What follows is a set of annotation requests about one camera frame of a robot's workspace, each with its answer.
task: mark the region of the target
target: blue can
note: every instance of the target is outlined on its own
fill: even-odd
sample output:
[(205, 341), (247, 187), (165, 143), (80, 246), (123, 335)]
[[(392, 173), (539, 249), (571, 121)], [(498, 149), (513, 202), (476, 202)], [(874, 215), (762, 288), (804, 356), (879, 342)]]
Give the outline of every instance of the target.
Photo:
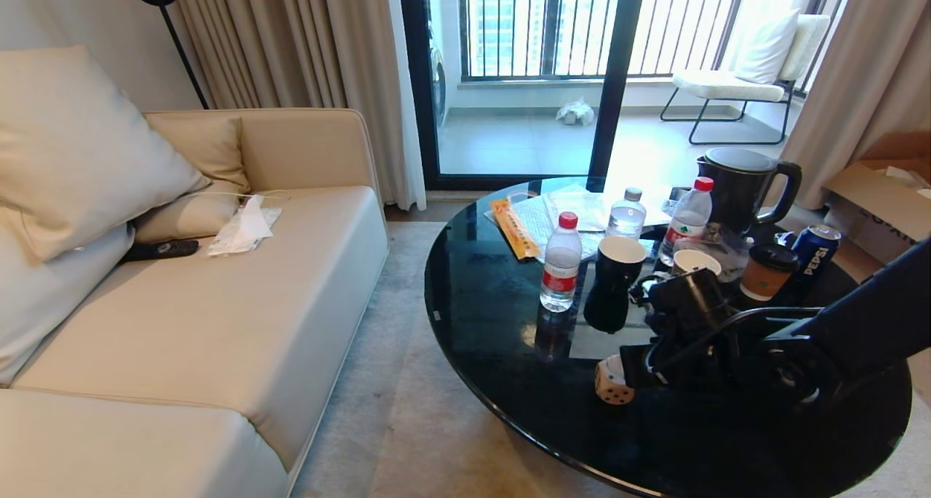
[(827, 225), (809, 225), (795, 240), (792, 250), (799, 257), (799, 269), (792, 275), (796, 296), (810, 292), (818, 276), (831, 263), (837, 247), (841, 246), (841, 232)]

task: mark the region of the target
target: red bottle cap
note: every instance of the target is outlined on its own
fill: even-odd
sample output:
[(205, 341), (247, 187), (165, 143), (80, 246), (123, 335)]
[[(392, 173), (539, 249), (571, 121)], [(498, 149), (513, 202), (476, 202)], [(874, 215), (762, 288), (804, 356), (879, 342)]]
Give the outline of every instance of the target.
[(714, 189), (714, 180), (709, 179), (709, 177), (696, 177), (695, 189), (708, 192), (709, 190)]
[(559, 213), (559, 227), (562, 229), (575, 229), (579, 224), (579, 217), (575, 216), (572, 211), (563, 211)]

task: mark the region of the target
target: white chair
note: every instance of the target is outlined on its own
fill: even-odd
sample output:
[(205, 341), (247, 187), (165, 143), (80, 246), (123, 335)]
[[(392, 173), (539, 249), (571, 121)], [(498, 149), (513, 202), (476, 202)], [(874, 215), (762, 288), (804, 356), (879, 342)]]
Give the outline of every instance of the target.
[[(755, 84), (752, 81), (740, 80), (732, 71), (679, 71), (672, 75), (672, 83), (676, 89), (669, 97), (666, 106), (659, 113), (662, 121), (694, 121), (692, 132), (689, 133), (689, 143), (693, 145), (711, 145), (711, 144), (732, 144), (732, 145), (777, 145), (782, 143), (786, 138), (786, 126), (788, 124), (788, 109), (792, 103), (792, 89), (795, 87), (795, 80), (801, 78), (815, 54), (818, 53), (818, 45), (824, 40), (824, 35), (828, 32), (828, 25), (831, 18), (828, 15), (799, 15), (798, 28), (795, 31), (795, 37), (792, 39), (792, 45), (788, 49), (786, 61), (782, 64), (779, 71), (778, 80), (774, 84)], [(701, 106), (698, 117), (694, 118), (668, 118), (666, 110), (673, 98), (679, 93), (679, 90), (685, 91), (696, 97), (705, 98), (705, 103)], [(740, 114), (736, 118), (704, 118), (705, 109), (709, 101), (712, 100), (742, 100), (744, 105), (740, 109)], [(740, 121), (744, 118), (747, 110), (747, 103), (780, 103), (785, 104), (786, 112), (782, 119), (782, 132), (779, 134), (779, 140), (762, 140), (762, 141), (695, 141), (695, 130), (702, 121)]]

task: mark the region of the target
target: sliding glass door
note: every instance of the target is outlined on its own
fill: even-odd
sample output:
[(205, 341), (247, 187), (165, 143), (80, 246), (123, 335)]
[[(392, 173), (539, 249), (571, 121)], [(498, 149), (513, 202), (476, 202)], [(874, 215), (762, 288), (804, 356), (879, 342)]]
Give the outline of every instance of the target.
[(607, 173), (641, 0), (402, 0), (428, 189)]

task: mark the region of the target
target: throw pillow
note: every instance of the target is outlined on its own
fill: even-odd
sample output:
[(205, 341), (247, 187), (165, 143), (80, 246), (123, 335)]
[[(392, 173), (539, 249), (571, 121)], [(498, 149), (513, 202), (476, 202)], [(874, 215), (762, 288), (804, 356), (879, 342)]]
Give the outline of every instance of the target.
[(759, 24), (740, 49), (735, 76), (755, 84), (774, 83), (788, 57), (798, 24), (798, 9)]
[(239, 208), (240, 187), (214, 180), (207, 189), (156, 207), (135, 220), (136, 241), (144, 244), (214, 236)]
[(83, 249), (63, 252), (49, 262), (31, 260), (9, 217), (0, 213), (0, 387), (9, 385), (44, 337), (110, 273), (131, 244), (132, 230), (121, 224)]
[(40, 260), (209, 184), (87, 48), (0, 52), (0, 89), (0, 204)]
[(172, 144), (192, 166), (213, 180), (225, 180), (249, 192), (246, 168), (239, 150), (242, 121), (219, 113), (147, 114), (149, 126)]

